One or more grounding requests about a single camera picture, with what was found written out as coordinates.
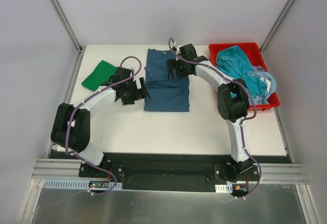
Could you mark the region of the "dark blue t-shirt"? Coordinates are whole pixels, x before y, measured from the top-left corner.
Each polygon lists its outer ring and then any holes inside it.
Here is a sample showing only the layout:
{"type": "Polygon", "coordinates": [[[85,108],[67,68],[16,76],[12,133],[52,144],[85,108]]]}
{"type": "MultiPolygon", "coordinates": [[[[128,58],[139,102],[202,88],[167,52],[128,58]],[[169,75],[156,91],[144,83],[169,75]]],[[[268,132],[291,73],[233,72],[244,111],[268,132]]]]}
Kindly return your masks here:
{"type": "Polygon", "coordinates": [[[189,77],[168,79],[166,61],[173,59],[169,50],[148,49],[145,66],[145,83],[149,98],[145,100],[145,111],[189,112],[189,77]]]}

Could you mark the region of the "green t-shirt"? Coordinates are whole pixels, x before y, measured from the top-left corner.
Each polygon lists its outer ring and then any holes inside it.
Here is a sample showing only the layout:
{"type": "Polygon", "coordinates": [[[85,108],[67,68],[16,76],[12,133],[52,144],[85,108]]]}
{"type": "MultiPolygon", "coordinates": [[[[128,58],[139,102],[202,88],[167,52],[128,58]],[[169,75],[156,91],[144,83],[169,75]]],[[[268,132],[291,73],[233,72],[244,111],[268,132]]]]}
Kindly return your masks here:
{"type": "Polygon", "coordinates": [[[103,82],[109,80],[115,74],[117,67],[101,60],[95,69],[81,82],[81,85],[90,90],[96,91],[103,82]]]}

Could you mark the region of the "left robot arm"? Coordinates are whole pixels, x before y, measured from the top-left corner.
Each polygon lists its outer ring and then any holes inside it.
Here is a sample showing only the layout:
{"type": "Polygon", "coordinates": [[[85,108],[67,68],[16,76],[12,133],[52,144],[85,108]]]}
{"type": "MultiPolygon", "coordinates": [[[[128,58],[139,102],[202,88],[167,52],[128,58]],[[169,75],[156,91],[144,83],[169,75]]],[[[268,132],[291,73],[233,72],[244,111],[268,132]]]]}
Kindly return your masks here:
{"type": "Polygon", "coordinates": [[[51,141],[65,152],[91,164],[90,171],[96,177],[104,177],[108,171],[105,154],[90,140],[91,119],[109,105],[121,100],[123,105],[149,98],[144,77],[137,87],[131,69],[118,67],[115,74],[104,81],[90,96],[75,103],[58,106],[51,141]]]}

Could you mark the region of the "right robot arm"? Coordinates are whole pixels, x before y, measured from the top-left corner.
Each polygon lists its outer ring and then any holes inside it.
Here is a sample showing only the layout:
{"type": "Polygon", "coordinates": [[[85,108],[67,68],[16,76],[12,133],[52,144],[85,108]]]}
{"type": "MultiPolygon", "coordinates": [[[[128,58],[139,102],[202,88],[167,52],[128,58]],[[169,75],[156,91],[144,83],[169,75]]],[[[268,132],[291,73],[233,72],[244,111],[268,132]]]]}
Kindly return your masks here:
{"type": "Polygon", "coordinates": [[[218,70],[205,56],[197,55],[190,43],[178,46],[170,38],[169,49],[175,55],[166,61],[168,78],[197,76],[217,91],[218,112],[226,121],[230,138],[230,162],[220,170],[220,177],[235,183],[247,176],[253,167],[245,134],[245,120],[250,108],[248,91],[242,79],[232,79],[218,70]]]}

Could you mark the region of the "teal t-shirt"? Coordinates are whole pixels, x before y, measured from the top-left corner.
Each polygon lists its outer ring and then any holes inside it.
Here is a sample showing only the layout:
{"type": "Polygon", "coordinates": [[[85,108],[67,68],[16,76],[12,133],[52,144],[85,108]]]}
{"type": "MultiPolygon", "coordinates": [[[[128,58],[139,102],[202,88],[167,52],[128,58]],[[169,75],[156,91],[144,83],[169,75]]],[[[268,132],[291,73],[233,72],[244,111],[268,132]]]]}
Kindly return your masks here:
{"type": "Polygon", "coordinates": [[[253,67],[247,55],[239,46],[232,46],[224,49],[218,52],[216,57],[216,68],[232,79],[241,78],[245,81],[250,95],[250,85],[254,84],[255,81],[250,80],[248,72],[253,71],[253,67]]]}

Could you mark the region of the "red plastic bin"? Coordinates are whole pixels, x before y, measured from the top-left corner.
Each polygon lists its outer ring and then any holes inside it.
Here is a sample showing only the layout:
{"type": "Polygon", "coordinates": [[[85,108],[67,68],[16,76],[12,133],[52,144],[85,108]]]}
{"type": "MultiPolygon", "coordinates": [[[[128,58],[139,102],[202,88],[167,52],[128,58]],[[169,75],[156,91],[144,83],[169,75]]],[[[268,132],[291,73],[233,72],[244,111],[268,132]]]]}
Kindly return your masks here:
{"type": "MultiPolygon", "coordinates": [[[[208,46],[209,49],[209,55],[212,64],[216,67],[216,57],[218,52],[227,49],[232,46],[239,46],[247,55],[248,59],[250,60],[250,63],[253,66],[261,66],[265,69],[265,71],[268,72],[266,64],[263,60],[262,54],[260,52],[260,49],[258,45],[255,42],[237,42],[237,43],[211,43],[208,46]]],[[[257,110],[259,111],[265,111],[270,110],[272,108],[276,108],[280,105],[278,96],[275,93],[273,93],[270,98],[268,99],[268,104],[264,105],[256,105],[257,110]]]]}

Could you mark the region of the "light blue t-shirt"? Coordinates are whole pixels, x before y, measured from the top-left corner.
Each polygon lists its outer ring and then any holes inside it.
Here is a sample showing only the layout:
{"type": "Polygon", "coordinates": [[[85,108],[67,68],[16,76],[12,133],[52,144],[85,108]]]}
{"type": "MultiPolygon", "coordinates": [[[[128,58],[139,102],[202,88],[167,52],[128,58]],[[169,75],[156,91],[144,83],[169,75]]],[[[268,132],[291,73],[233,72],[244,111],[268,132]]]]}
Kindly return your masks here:
{"type": "Polygon", "coordinates": [[[274,77],[261,66],[254,66],[253,71],[248,72],[251,81],[250,92],[256,104],[268,104],[268,99],[276,91],[274,77]]]}

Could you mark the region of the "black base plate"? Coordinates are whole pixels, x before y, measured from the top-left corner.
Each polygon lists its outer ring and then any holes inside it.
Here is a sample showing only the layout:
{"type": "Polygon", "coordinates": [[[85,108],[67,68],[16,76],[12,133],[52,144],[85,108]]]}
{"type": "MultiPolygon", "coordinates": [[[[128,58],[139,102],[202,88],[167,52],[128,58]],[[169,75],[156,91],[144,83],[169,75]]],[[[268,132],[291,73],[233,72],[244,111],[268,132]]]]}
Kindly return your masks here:
{"type": "Polygon", "coordinates": [[[124,190],[213,192],[229,155],[109,153],[104,169],[124,190]]]}

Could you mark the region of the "left aluminium frame post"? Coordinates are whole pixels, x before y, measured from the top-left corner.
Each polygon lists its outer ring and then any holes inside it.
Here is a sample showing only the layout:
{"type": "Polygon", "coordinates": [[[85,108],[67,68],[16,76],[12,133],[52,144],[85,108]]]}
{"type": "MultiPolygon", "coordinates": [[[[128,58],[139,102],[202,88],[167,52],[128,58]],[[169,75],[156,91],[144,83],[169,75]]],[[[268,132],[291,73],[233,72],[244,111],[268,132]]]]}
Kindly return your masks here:
{"type": "Polygon", "coordinates": [[[61,22],[65,32],[67,33],[69,39],[71,40],[74,48],[78,53],[81,53],[83,50],[83,47],[81,46],[79,40],[77,39],[76,34],[73,31],[73,28],[71,27],[71,24],[69,23],[69,20],[67,16],[65,15],[60,2],[58,0],[50,0],[50,3],[56,13],[56,15],[59,18],[59,21],[61,22]]]}

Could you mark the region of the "aluminium frame post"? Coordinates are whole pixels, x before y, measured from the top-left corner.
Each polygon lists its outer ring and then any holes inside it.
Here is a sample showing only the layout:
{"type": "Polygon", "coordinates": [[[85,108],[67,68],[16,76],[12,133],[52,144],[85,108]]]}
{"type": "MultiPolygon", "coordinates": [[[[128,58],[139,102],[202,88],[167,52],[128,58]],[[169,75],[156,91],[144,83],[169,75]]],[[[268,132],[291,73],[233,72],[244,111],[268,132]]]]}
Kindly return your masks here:
{"type": "Polygon", "coordinates": [[[71,40],[74,48],[78,53],[81,53],[83,50],[83,47],[81,46],[79,40],[77,39],[76,34],[73,31],[73,28],[71,27],[71,24],[69,23],[69,20],[67,16],[65,15],[60,2],[58,0],[50,0],[50,3],[56,13],[56,15],[59,18],[59,21],[61,22],[65,32],[67,33],[69,39],[71,40]]]}
{"type": "Polygon", "coordinates": [[[284,4],[284,6],[282,7],[278,17],[274,21],[270,31],[268,32],[266,38],[264,39],[264,41],[263,41],[263,43],[262,43],[262,45],[260,47],[261,53],[263,53],[266,50],[266,48],[268,47],[268,45],[272,41],[273,37],[275,36],[277,31],[279,30],[280,26],[282,25],[282,23],[286,19],[288,13],[291,11],[291,9],[294,6],[296,1],[297,0],[286,0],[286,2],[284,4]]]}

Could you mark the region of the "right aluminium frame post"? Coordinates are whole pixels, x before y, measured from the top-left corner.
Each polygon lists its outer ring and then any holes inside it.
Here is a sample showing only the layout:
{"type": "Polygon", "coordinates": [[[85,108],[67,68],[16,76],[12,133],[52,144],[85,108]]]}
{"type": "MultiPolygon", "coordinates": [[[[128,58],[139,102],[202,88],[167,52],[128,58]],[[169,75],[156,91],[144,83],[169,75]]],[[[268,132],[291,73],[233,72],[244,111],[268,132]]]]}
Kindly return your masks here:
{"type": "Polygon", "coordinates": [[[278,17],[274,21],[270,31],[268,32],[266,38],[264,39],[264,41],[263,41],[263,43],[262,43],[262,45],[260,47],[261,53],[263,53],[266,50],[266,48],[268,47],[268,45],[272,41],[273,37],[275,36],[277,31],[279,30],[280,26],[282,25],[282,23],[286,19],[288,13],[291,11],[291,9],[294,6],[296,1],[297,0],[286,0],[286,2],[284,4],[284,6],[282,7],[278,17]]]}

